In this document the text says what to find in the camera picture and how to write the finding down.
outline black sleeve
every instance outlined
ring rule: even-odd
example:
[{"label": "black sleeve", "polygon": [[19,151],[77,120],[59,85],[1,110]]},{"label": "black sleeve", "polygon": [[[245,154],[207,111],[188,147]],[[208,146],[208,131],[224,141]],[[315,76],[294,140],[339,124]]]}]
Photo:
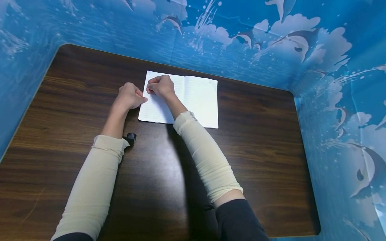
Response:
[{"label": "black sleeve", "polygon": [[236,199],[216,210],[221,240],[269,240],[247,200]]},{"label": "black sleeve", "polygon": [[93,241],[93,239],[85,233],[69,233],[60,236],[53,241]]}]

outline fist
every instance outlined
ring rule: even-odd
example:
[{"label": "fist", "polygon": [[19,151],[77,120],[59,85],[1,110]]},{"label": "fist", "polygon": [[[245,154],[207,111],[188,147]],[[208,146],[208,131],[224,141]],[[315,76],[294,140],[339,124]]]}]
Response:
[{"label": "fist", "polygon": [[169,75],[161,75],[149,80],[146,91],[149,94],[156,94],[162,99],[176,95],[174,92],[174,83],[171,81]]},{"label": "fist", "polygon": [[143,97],[142,91],[133,83],[127,82],[119,88],[119,94],[112,105],[112,109],[126,113],[145,102],[147,102],[147,98]]}]

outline left hand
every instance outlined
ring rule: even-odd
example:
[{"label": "left hand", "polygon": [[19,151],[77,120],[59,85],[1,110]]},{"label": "left hand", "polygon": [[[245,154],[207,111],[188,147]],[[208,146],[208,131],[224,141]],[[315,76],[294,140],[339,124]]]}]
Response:
[{"label": "left hand", "polygon": [[127,82],[119,88],[119,94],[111,109],[112,111],[127,113],[145,102],[147,102],[147,98],[143,97],[142,91],[133,83]]}]

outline blue background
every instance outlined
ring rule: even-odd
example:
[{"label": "blue background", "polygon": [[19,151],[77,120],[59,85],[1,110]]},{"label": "blue background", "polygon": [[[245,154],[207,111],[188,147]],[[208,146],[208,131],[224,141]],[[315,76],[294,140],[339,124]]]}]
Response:
[{"label": "blue background", "polygon": [[283,239],[384,240],[385,16],[384,0],[3,0],[0,155],[66,43],[285,89],[322,231]]}]

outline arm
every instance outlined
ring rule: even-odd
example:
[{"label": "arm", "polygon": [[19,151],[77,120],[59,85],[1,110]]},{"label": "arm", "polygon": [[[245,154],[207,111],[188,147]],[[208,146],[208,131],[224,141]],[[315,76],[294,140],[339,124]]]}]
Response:
[{"label": "arm", "polygon": [[96,240],[107,217],[118,165],[129,143],[122,139],[130,109],[146,102],[142,92],[126,83],[110,109],[101,134],[94,139],[51,240]]},{"label": "arm", "polygon": [[175,120],[173,126],[186,143],[208,198],[216,208],[221,239],[268,240],[223,152],[177,98],[170,77],[149,80],[146,91],[160,96],[168,105]]},{"label": "arm", "polygon": [[182,137],[196,164],[198,174],[215,207],[235,199],[245,199],[230,165],[216,141],[188,112],[174,92],[168,75],[149,80],[146,91],[160,96],[168,105],[175,120],[174,128]]}]

